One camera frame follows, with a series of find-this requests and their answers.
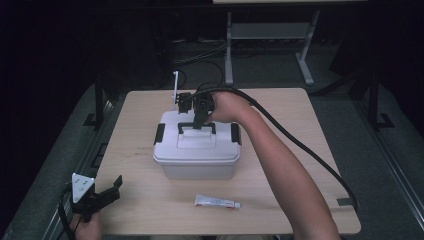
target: black cord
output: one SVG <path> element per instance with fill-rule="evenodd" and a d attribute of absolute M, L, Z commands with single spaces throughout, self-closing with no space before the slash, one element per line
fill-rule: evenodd
<path fill-rule="evenodd" d="M 298 147 L 300 147 L 303 151 L 305 151 L 310 156 L 312 156 L 315 160 L 317 160 L 318 163 L 320 163 L 328 172 L 331 173 L 331 175 L 333 175 L 334 178 L 337 179 L 337 181 L 343 186 L 343 188 L 346 190 L 346 192 L 348 193 L 349 197 L 351 198 L 353 208 L 355 209 L 355 211 L 357 210 L 357 208 L 358 208 L 358 202 L 356 200 L 356 197 L 353 194 L 352 190 L 349 188 L 349 186 L 346 184 L 346 182 L 343 180 L 343 178 L 341 178 L 340 175 L 336 171 L 334 171 L 324 160 L 322 160 L 315 152 L 313 152 L 311 149 L 309 149 L 307 146 L 305 146 L 302 142 L 300 142 L 299 140 L 297 140 L 293 135 L 291 135 L 283 126 L 281 126 L 281 124 L 277 120 L 275 120 L 275 118 L 271 114 L 269 114 L 265 110 L 265 108 L 263 108 L 255 99 L 251 98 L 246 93 L 244 93 L 244 92 L 242 92 L 242 91 L 240 91 L 238 89 L 232 88 L 232 87 L 227 87 L 227 88 L 220 88 L 220 87 L 209 88 L 209 89 L 200 90 L 200 91 L 194 93 L 189 98 L 187 98 L 186 101 L 192 100 L 193 98 L 195 98 L 199 94 L 210 93 L 210 92 L 231 92 L 231 93 L 234 93 L 234 94 L 236 94 L 236 95 L 238 95 L 238 96 L 246 99 L 253 106 L 255 106 L 290 141 L 292 141 L 294 144 L 296 144 Z"/>
<path fill-rule="evenodd" d="M 62 222 L 63 231 L 59 234 L 57 239 L 59 239 L 63 235 L 63 233 L 66 233 L 66 235 L 68 236 L 68 239 L 72 239 L 72 240 L 75 239 L 75 234 L 72 231 L 71 227 L 69 226 L 69 221 L 66 216 L 65 207 L 63 206 L 63 199 L 65 198 L 66 194 L 68 194 L 71 190 L 72 190 L 72 185 L 67 184 L 65 189 L 62 192 L 62 195 L 59 198 L 59 206 L 57 207 L 57 210 L 59 212 L 60 221 Z"/>

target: white tube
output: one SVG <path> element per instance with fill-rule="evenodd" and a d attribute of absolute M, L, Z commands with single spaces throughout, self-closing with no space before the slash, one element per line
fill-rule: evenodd
<path fill-rule="evenodd" d="M 208 197 L 201 194 L 196 195 L 196 200 L 194 201 L 195 206 L 217 206 L 217 207 L 226 207 L 226 208 L 240 208 L 241 204 L 236 201 Z"/>

